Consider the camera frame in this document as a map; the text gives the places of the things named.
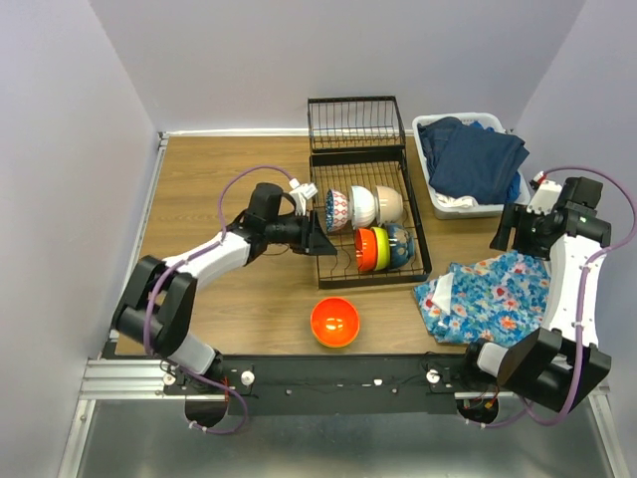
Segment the blue patterned bowl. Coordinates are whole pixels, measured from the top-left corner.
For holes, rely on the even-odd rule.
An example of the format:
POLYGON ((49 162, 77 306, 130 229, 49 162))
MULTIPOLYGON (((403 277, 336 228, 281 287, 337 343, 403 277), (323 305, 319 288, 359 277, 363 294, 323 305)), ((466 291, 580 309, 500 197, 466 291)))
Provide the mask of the blue patterned bowl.
POLYGON ((328 233, 342 229, 350 218, 347 196, 330 188, 325 197, 325 223, 328 233))

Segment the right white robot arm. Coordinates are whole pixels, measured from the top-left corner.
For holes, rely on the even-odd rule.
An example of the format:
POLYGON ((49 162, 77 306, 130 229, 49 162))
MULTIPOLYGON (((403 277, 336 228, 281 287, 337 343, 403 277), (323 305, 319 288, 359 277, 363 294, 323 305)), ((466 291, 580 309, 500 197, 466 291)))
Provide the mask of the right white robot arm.
POLYGON ((566 415, 611 368, 595 329, 597 281, 611 226, 597 216, 600 182, 568 177, 557 184, 540 177, 533 186, 528 205, 505 206, 490 246, 548 262, 542 324, 508 348, 485 339, 471 343, 458 378, 468 389, 493 384, 566 415))

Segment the orange bowl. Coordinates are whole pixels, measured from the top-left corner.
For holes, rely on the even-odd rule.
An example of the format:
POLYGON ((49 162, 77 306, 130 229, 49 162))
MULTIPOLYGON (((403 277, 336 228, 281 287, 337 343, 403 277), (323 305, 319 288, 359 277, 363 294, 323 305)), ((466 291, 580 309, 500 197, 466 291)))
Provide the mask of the orange bowl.
POLYGON ((321 345, 341 349, 357 338, 360 317, 357 308, 347 299, 328 297, 314 306, 310 326, 315 339, 321 345))
POLYGON ((377 264, 377 240, 374 232, 368 228, 357 229, 354 247, 358 271, 373 271, 377 264))

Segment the white bowl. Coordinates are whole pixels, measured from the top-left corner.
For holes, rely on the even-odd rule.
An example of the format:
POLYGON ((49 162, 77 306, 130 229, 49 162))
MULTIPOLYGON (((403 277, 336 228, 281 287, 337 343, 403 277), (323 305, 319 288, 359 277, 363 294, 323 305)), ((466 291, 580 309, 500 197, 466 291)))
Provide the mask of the white bowl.
POLYGON ((373 194, 364 186, 349 187, 350 222, 353 229, 366 228, 376 217, 373 194))
POLYGON ((402 195, 395 189, 376 185, 373 189, 376 208, 376 222, 379 225, 399 220, 403 213, 402 195))

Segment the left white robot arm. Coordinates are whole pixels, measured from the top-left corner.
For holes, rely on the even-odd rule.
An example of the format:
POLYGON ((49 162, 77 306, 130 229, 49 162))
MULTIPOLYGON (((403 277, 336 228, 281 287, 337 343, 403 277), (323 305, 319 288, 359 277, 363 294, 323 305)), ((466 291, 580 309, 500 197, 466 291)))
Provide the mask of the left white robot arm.
POLYGON ((190 332, 199 290, 254 262, 272 244, 301 255, 334 256, 317 214, 298 206, 296 192, 260 182, 249 204, 213 239, 177 256, 138 260, 114 309, 111 328, 186 372, 200 393, 227 388, 222 356, 190 332))

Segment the dark floral bowl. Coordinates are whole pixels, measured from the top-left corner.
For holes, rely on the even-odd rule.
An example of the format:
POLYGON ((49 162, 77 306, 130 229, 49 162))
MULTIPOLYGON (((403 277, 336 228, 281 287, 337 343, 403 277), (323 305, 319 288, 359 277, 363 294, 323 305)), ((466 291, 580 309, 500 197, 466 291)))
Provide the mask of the dark floral bowl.
POLYGON ((412 234, 404 226, 396 223, 385 225, 389 241, 390 270, 404 267, 414 256, 415 243, 412 234))

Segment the lime green bowl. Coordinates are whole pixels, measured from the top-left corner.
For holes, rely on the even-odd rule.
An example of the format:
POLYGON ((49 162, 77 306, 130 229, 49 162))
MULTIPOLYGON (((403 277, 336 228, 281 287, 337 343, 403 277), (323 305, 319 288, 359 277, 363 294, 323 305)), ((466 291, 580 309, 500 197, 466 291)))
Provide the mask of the lime green bowl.
POLYGON ((372 227, 376 240, 376 265, 374 271, 382 271, 388 268, 390 262, 390 244, 387 231, 383 227, 372 227))

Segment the black wire dish rack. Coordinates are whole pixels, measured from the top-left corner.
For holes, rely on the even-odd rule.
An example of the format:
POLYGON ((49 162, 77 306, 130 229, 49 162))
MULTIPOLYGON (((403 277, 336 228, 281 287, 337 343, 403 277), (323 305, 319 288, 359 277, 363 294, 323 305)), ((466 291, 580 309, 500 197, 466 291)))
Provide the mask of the black wire dish rack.
POLYGON ((336 249, 317 260, 319 287, 425 281, 432 264, 396 98, 310 99, 308 131, 314 208, 336 249))

